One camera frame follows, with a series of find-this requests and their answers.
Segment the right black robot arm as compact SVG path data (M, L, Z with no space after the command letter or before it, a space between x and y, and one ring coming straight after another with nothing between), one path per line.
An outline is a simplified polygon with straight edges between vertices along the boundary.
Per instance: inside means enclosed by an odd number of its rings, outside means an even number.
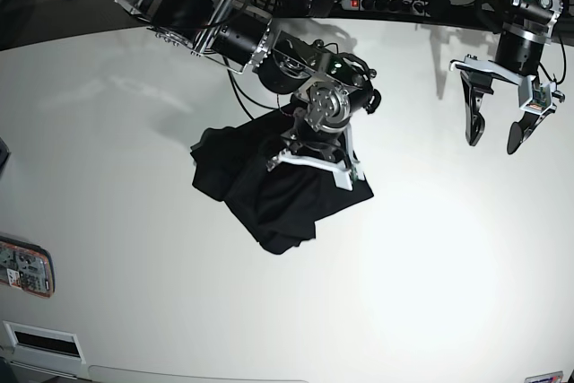
M113 0L165 41L209 57L229 76L251 69L270 92L300 101L282 146L267 163L331 173L353 190L365 179L352 144L352 114L374 111L376 71L354 54L278 29L253 0Z

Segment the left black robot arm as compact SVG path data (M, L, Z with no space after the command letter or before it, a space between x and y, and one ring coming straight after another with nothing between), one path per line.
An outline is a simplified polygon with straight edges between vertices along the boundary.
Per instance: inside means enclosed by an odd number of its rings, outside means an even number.
M485 119L481 105L483 97L493 92L493 81L513 84L523 115L509 130L507 153L512 155L565 100L559 79L540 77L545 72L541 66L544 48L558 33L564 1L474 0L474 9L499 42L492 60L468 55L449 65L459 71L463 85L465 139L475 146L483 136Z

